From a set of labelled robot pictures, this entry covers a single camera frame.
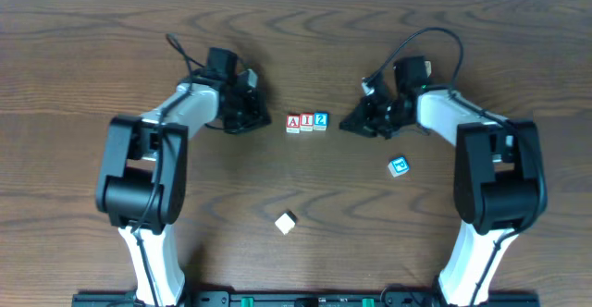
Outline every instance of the wooden table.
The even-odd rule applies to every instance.
[[[164,33],[205,60],[224,47],[253,65],[274,123],[190,143],[177,222],[192,283],[237,290],[429,286],[460,218],[453,148],[339,131],[369,75],[426,26],[459,33],[469,100],[538,125],[549,209],[507,252],[494,289],[546,306],[592,299],[592,0],[2,0],[0,305],[64,306],[78,290],[135,285],[130,255],[94,205],[109,119],[167,98],[186,75]],[[411,43],[446,80],[457,48]],[[389,72],[386,79],[393,86]],[[287,135],[288,112],[330,112],[326,132]],[[404,154],[412,170],[392,178]],[[286,237],[275,219],[300,221]]]

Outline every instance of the row of blocks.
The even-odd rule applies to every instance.
[[[286,131],[300,133],[301,131],[327,130],[328,123],[329,114],[327,113],[288,115]]]

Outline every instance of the wood grain surface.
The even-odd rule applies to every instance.
[[[426,26],[465,45],[469,100],[538,125],[549,209],[508,250],[493,289],[546,306],[592,299],[592,0],[0,0],[0,305],[64,306],[79,290],[132,289],[123,239],[94,206],[106,127],[160,104],[186,74],[164,39],[239,53],[260,74],[274,123],[190,143],[177,222],[191,283],[261,289],[426,287],[460,218],[440,137],[390,141],[338,130],[360,79]],[[457,48],[427,34],[406,55],[450,76]],[[390,73],[386,79],[393,85]],[[288,112],[330,113],[287,135]],[[411,171],[392,178],[404,154]],[[286,237],[273,222],[299,218]]]

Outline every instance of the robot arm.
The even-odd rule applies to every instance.
[[[230,134],[271,122],[256,74],[235,75],[237,61],[230,51],[210,49],[207,65],[161,105],[140,117],[115,117],[109,126],[96,203],[128,245],[138,279],[135,299],[144,304],[177,306],[182,296],[174,223],[185,197],[188,140],[217,117]],[[129,160],[161,161],[160,176]]]
[[[378,74],[370,84],[363,83],[366,96],[339,127],[388,139],[417,124],[456,147],[454,203],[462,222],[450,261],[438,277],[438,295],[444,305],[477,305],[487,301],[491,278],[517,233],[546,207],[546,197],[544,204],[538,198],[542,172],[535,167],[541,160],[537,128],[532,121],[485,115],[447,86],[429,85],[431,64],[422,56],[397,61],[394,68],[397,99]],[[512,123],[530,151],[496,120]],[[514,168],[498,171],[494,164],[499,162]]]

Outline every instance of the brown tabletop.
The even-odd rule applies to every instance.
[[[592,299],[592,0],[1,0],[0,305],[64,306],[79,290],[135,286],[130,255],[94,205],[106,128],[166,99],[186,75],[164,39],[239,53],[267,88],[274,123],[190,142],[176,223],[192,283],[237,290],[429,286],[460,218],[454,149],[437,135],[390,141],[338,129],[368,76],[426,26],[465,45],[469,100],[538,125],[549,209],[513,243],[493,289],[546,306]],[[457,48],[427,34],[446,80]],[[386,74],[390,86],[392,73]],[[288,112],[330,113],[326,132],[288,135]],[[387,164],[404,154],[411,171]],[[299,218],[282,236],[275,219]]]

